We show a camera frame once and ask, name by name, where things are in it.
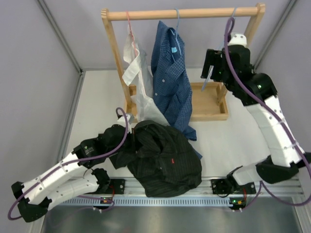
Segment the wooden clothes rack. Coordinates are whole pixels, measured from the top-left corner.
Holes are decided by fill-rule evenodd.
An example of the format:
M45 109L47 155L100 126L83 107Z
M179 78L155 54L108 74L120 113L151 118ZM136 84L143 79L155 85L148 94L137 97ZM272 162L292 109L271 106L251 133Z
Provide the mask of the wooden clothes rack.
M175 18L217 18L217 17L249 17L250 20L245 29L244 35L247 43L250 44L257 31L258 26L265 14L265 4L257 3L255 7L238 8L202 8L202 9L181 9L181 10L152 10L152 11L130 11L110 12L107 8L101 10L101 18L106 34L112 49L116 68L119 77L124 74L120 51L116 41L113 21L125 20L154 20L154 19L175 19ZM193 91L192 106L193 112L191 121L221 121L227 120L229 113L225 96L226 87L219 82L208 82L205 90L199 88L202 83L191 83Z

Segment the white shirt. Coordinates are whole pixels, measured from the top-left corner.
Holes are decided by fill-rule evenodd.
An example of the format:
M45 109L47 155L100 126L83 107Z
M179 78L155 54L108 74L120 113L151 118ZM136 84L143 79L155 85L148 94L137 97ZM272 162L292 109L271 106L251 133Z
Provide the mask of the white shirt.
M135 58L132 37L128 27L128 37L123 48L123 59L128 63L122 79L127 86L135 85L136 94L131 98L137 107L137 120L153 120L156 123L167 126L169 123L160 112L153 100L153 77L148 70L146 53L136 38L138 57Z

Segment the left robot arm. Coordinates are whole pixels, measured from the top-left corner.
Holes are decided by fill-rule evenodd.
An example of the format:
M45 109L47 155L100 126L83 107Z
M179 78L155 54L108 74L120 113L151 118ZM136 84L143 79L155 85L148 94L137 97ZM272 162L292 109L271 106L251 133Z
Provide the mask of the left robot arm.
M106 158L135 147L134 128L115 124L85 139L64 159L28 182L15 182L12 192L17 200L20 218L33 222L71 198L84 194L103 194L110 188L106 170L96 166Z

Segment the light blue hanger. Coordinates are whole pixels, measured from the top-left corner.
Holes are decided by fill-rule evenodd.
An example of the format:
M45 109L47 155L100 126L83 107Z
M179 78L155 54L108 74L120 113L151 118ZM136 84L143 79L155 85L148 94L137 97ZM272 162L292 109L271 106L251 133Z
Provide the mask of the light blue hanger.
M237 7L234 8L234 11L233 11L231 17L235 18L235 12L236 12L236 10L237 10ZM212 75L213 68L214 68L214 66L210 66L210 67L209 67L208 74L207 74L207 78L206 78L206 80L204 81L204 84L203 84L203 86L202 86L202 88L201 88L201 91L202 91L202 92L204 91L204 89L205 89L205 87L206 87L206 85L207 85L207 83L208 83L208 81L209 81L209 79L210 79L210 77L211 77L211 75Z

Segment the blue checked shirt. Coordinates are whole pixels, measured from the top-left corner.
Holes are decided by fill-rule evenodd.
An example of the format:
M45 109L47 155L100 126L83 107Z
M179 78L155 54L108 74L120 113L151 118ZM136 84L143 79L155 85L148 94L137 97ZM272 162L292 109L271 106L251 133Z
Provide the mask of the blue checked shirt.
M196 141L196 130L189 125L192 88L185 66L185 44L178 32L163 21L157 25L151 72L156 106L170 126Z

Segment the black striped shirt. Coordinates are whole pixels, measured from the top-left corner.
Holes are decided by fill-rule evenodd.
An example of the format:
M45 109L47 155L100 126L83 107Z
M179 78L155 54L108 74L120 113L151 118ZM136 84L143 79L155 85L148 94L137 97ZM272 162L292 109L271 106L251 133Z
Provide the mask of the black striped shirt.
M127 167L147 197L175 197L201 184L201 161L179 130L151 120L139 122L134 130L138 150L121 148L110 161L115 169Z

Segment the aluminium mounting rail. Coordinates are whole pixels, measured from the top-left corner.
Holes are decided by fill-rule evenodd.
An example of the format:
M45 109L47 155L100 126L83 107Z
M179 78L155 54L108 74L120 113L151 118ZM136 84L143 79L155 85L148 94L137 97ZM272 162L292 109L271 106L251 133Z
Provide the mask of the aluminium mounting rail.
M294 177L284 182L265 185L270 192L278 197L302 195L303 190L298 178ZM145 189L135 178L112 179L110 185L105 186L106 189L100 187L95 179L81 178L58 187L54 191L54 195L62 200L68 200L79 196L94 197L144 197ZM203 177L201 184L190 191L183 194L183 197L205 197L216 196L224 197L225 195L252 197L256 192L261 196L267 196L267 191L259 189L259 183L251 183L243 187L229 189L229 185L225 184L225 180L221 178Z

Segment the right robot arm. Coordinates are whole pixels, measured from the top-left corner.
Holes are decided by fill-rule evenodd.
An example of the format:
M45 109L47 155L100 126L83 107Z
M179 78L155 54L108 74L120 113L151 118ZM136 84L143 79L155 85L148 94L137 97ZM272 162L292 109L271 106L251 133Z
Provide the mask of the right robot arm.
M289 129L271 78L253 71L248 48L231 45L222 50L208 49L202 78L207 78L210 67L211 79L222 82L252 115L270 152L260 162L231 171L226 181L230 192L237 193L252 182L288 180L311 163L311 154L303 151Z

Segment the blue hanger with shirt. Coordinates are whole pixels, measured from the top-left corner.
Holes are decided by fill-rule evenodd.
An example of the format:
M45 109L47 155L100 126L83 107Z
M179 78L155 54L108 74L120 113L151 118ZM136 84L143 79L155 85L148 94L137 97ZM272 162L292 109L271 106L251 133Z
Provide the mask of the blue hanger with shirt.
M175 36L175 43L177 45L176 50L179 51L180 56L182 55L182 51L181 51L181 47L178 41L178 27L179 27L179 23L180 23L180 14L179 14L179 10L177 8L175 8L176 14L177 14L177 25L175 28L175 32L173 33L173 35Z

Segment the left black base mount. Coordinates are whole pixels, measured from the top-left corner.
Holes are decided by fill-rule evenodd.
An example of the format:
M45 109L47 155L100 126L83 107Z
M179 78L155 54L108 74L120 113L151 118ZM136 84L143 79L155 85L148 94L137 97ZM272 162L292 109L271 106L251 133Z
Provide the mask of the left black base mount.
M125 190L125 179L111 179L108 189L104 194L122 195Z

